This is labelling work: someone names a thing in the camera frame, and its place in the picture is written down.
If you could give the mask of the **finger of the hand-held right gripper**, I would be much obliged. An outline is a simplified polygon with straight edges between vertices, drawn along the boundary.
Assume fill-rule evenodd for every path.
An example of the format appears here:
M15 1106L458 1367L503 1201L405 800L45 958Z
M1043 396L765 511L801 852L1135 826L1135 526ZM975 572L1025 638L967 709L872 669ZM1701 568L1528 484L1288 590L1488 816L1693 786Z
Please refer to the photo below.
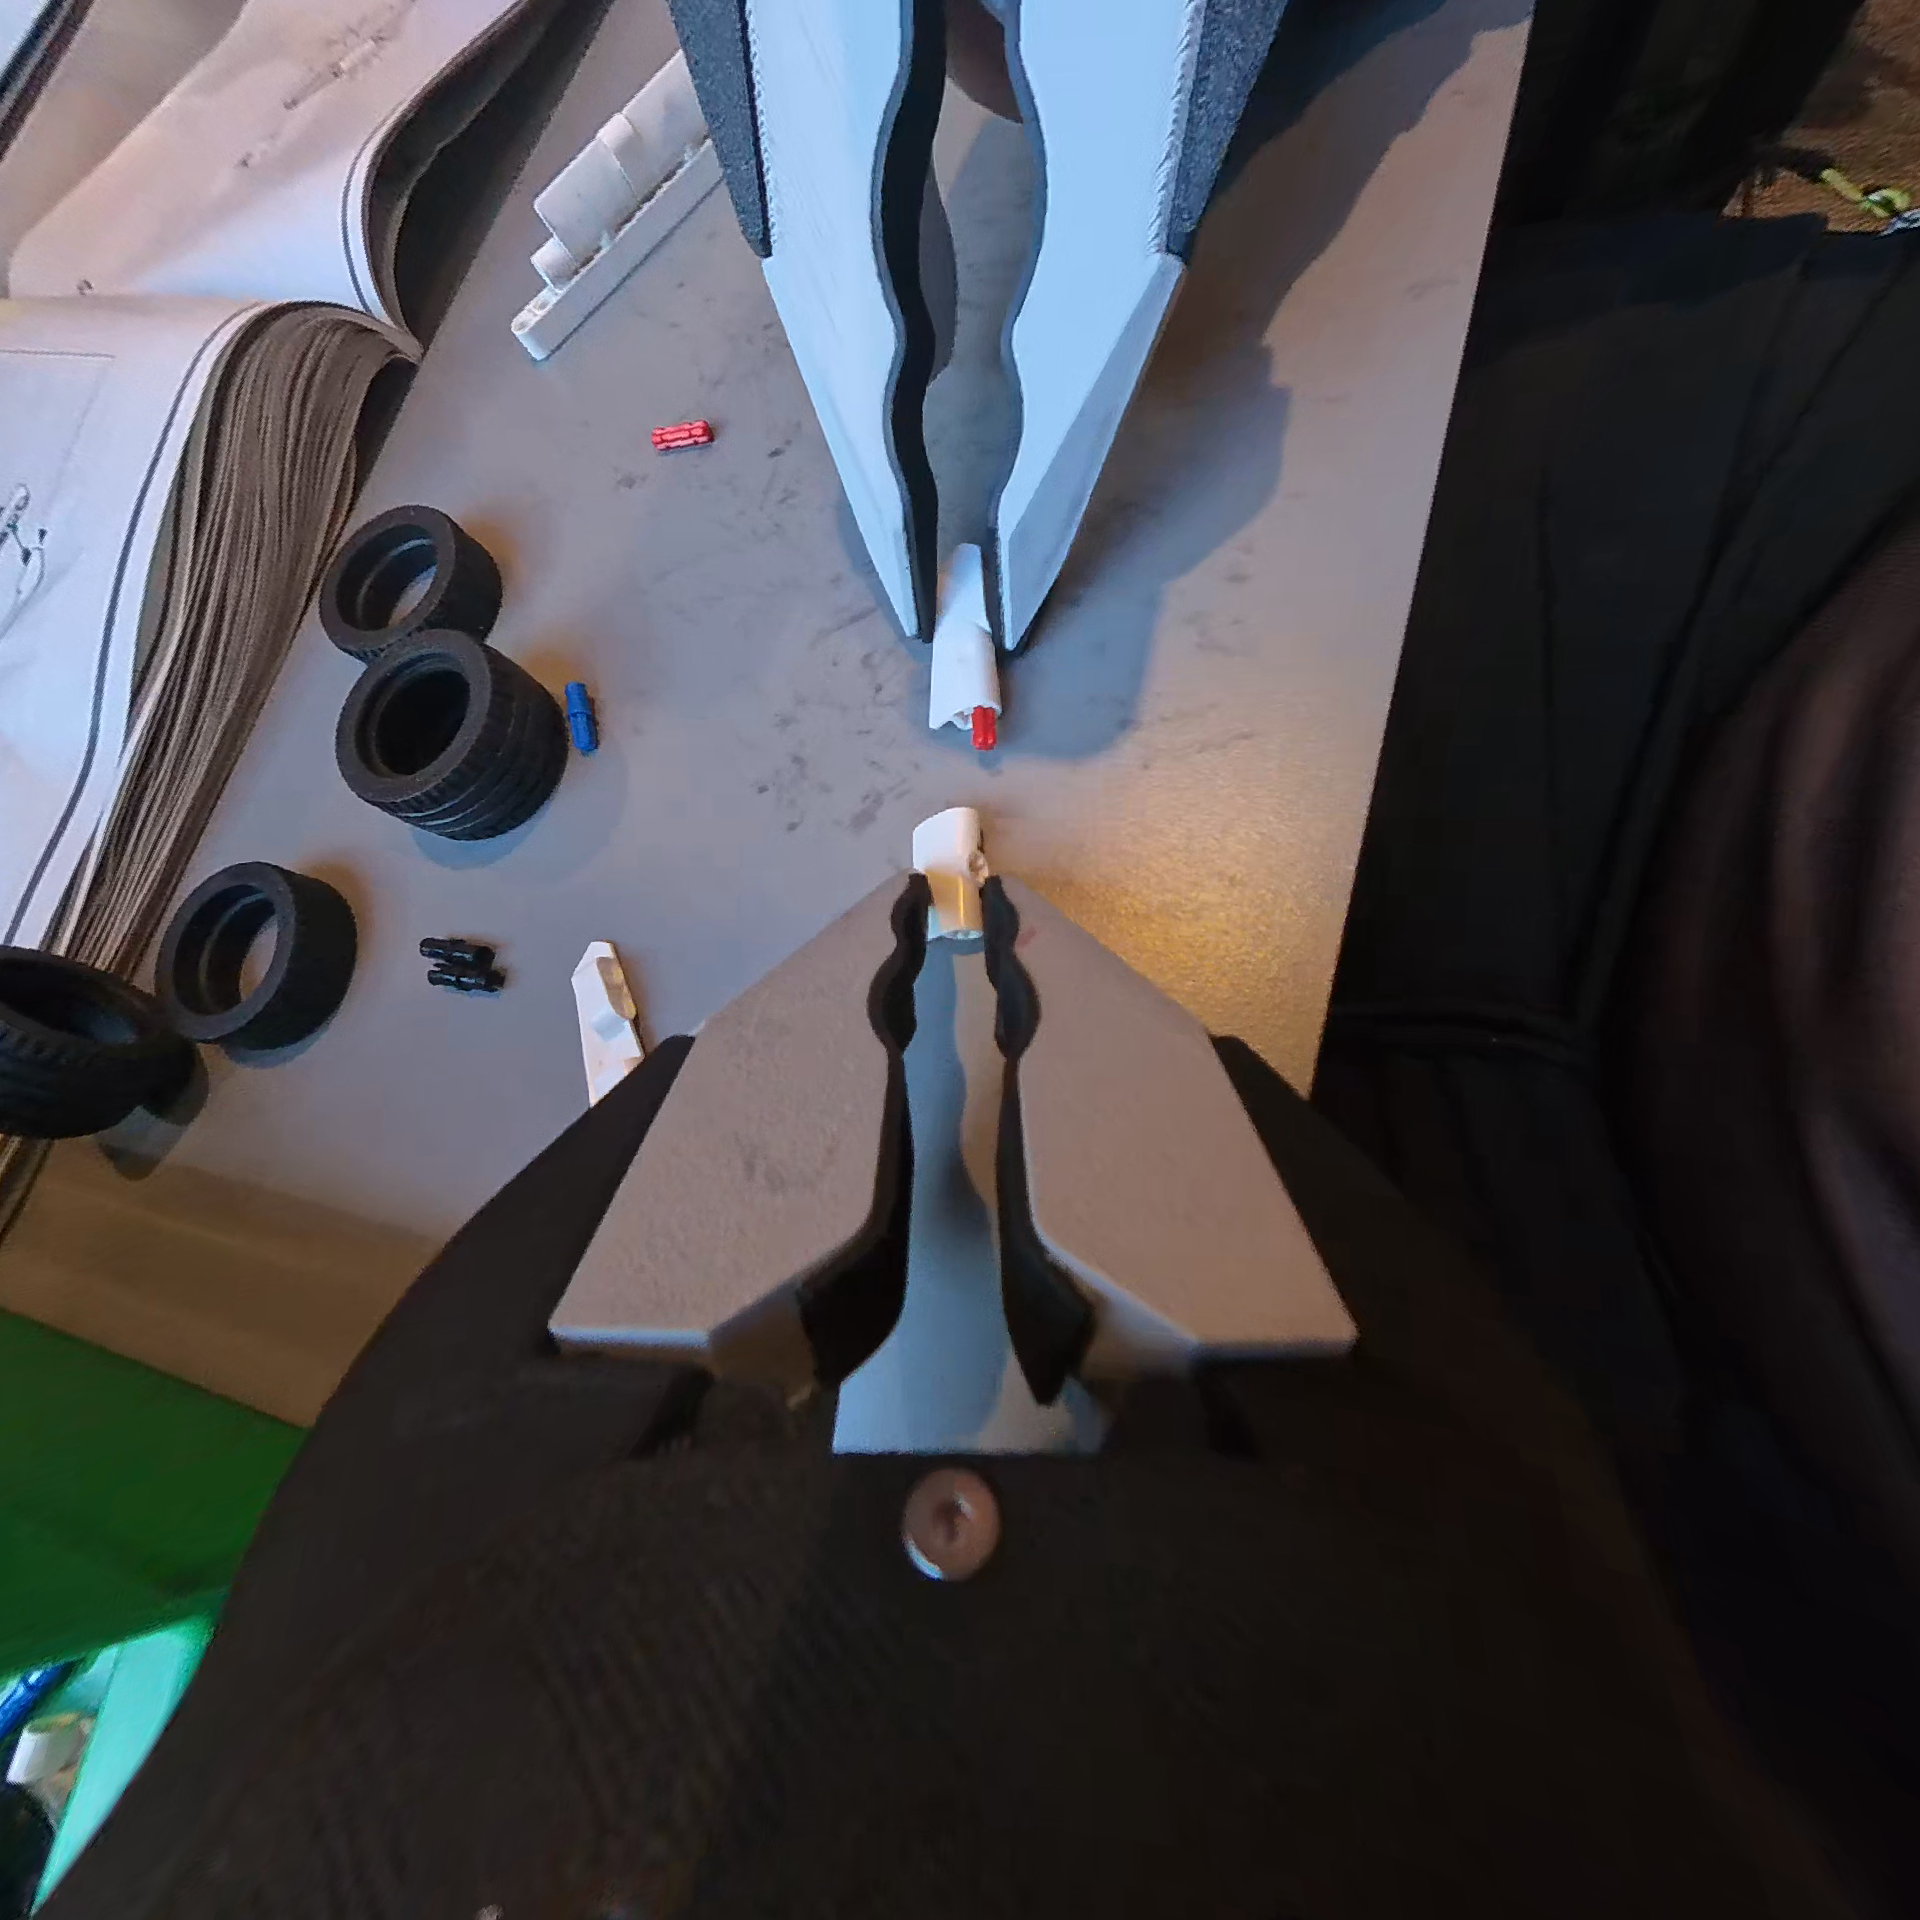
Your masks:
M883 594L936 612L938 487L923 437L938 327L922 273L945 6L749 2L763 276Z
M1041 141L1041 225L1004 348L1020 430L994 498L1000 642L1057 584L1184 265L1168 238L1196 4L1031 2L1010 68Z

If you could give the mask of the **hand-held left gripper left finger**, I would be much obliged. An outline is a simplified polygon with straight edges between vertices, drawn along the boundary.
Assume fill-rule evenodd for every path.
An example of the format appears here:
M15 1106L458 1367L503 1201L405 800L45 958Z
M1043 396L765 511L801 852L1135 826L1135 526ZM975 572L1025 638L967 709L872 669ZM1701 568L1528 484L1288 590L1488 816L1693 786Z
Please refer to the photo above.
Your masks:
M568 1351L833 1386L905 1302L922 876L857 901L692 1038L548 1329Z

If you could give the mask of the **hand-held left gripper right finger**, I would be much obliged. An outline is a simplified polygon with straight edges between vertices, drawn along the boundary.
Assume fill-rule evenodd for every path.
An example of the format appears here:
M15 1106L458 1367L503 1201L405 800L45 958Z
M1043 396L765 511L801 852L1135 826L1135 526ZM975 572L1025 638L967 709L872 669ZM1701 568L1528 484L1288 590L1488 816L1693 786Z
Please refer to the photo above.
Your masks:
M1002 1309L1041 1402L1359 1327L1209 1031L1020 879L980 886Z

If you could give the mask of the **white stepped brick assembly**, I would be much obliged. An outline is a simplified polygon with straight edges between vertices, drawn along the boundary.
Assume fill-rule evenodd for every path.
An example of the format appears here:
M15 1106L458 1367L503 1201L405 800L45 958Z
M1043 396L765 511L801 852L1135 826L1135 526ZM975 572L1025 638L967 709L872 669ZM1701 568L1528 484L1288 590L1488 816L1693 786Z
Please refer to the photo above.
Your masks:
M675 52L535 197L543 290L513 322L543 364L723 182L684 52Z

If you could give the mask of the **small white toy connector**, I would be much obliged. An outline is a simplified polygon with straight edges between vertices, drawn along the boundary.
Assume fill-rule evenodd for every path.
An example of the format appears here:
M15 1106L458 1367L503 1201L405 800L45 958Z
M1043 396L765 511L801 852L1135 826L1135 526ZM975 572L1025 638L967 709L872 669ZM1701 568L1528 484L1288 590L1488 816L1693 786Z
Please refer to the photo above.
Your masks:
M986 938L980 889L989 878L986 831L975 807L946 807L915 830L915 873L929 884L929 937L961 943Z

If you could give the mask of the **white toy brick piece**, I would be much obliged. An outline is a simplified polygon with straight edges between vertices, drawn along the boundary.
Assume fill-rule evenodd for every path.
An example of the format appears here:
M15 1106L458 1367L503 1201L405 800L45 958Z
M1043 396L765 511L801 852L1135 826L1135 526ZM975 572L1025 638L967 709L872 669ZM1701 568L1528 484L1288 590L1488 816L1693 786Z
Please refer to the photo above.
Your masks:
M969 733L975 703L993 703L1002 713L1000 648L988 618L980 551L961 543L939 584L930 638L929 728Z
M591 941L570 976L587 1101L612 1093L645 1058L641 1007L617 949Z

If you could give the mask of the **green plastic bin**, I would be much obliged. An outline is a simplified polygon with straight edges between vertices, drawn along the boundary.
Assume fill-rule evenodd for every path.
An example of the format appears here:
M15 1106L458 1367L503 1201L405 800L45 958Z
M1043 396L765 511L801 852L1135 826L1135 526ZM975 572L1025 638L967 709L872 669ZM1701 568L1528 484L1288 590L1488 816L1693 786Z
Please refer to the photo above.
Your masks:
M81 1661L35 1717L97 1717L42 1903L105 1824L202 1665L301 1430L32 1319L3 1316L3 1670Z

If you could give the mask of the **grey desk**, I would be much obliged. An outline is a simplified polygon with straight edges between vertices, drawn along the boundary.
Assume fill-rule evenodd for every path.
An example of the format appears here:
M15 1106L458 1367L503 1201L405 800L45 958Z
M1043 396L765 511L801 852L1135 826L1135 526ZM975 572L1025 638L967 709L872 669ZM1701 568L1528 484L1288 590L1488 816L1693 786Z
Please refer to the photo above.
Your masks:
M975 804L1044 892L1213 1031L1313 1078L1528 4L1297 4L1084 530L979 757L927 728L724 192L552 364L511 340L535 192L671 52L612 4L451 298L361 494L499 554L508 650L593 687L602 750L520 830L451 846L346 792L352 663L308 618L185 881L333 881L361 954L277 1058L207 1055L183 1122L55 1148L4 1306L311 1423L443 1241L585 1111L570 974L617 946L691 1031ZM707 418L707 448L649 432ZM418 941L497 949L499 994Z

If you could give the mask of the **black rubber toy tire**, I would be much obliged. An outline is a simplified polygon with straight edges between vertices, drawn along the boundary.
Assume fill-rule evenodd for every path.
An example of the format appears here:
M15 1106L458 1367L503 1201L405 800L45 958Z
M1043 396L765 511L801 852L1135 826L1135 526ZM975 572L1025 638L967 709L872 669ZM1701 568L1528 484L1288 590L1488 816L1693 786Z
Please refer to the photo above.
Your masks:
M161 937L154 990L199 1045L279 1052L344 1004L357 958L349 903L272 862L235 862L180 901Z
M553 796L570 733L560 703L516 660L424 631L364 669L333 750L344 782L372 808L451 840L487 840Z
M412 502L352 530L328 567L317 612L337 648L371 663L421 632L485 639L500 594L491 553L447 511Z
M3 949L3 1133L93 1136L185 1088L195 1045L156 996L79 960Z

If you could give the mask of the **person's legs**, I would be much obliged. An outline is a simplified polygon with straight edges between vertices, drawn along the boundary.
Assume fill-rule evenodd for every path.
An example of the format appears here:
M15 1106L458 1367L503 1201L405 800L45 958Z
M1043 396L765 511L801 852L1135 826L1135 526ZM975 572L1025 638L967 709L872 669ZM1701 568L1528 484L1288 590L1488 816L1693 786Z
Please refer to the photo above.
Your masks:
M1531 228L1479 288L1314 1101L1609 1433L1724 1693L1915 1844L1915 1582L1674 1276L1629 1140L1664 840L1915 519L1915 230Z

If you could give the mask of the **person's torso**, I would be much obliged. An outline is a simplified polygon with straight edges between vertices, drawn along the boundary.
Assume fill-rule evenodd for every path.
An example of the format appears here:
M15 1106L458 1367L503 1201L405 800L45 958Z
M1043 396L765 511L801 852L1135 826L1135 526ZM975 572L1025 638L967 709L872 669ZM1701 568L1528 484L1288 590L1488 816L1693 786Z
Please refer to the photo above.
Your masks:
M1720 726L1648 894L1629 1032L1674 1276L1915 1582L1915 519Z

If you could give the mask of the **open instruction book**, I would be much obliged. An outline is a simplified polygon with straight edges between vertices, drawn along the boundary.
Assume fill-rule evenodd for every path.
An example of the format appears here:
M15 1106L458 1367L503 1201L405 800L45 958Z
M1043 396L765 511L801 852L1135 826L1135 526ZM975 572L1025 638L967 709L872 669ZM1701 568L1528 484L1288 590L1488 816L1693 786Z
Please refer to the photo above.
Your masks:
M4 946L137 988L603 4L4 4Z

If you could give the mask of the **white curved toy arch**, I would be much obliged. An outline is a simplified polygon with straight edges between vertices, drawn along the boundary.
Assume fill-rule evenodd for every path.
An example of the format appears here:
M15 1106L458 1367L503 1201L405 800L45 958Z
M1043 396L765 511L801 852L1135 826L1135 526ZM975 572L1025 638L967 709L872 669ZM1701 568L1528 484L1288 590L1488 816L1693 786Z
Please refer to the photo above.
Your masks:
M53 1830L75 1789L93 1725L89 1712L51 1712L35 1717L17 1736L8 1784L23 1789Z

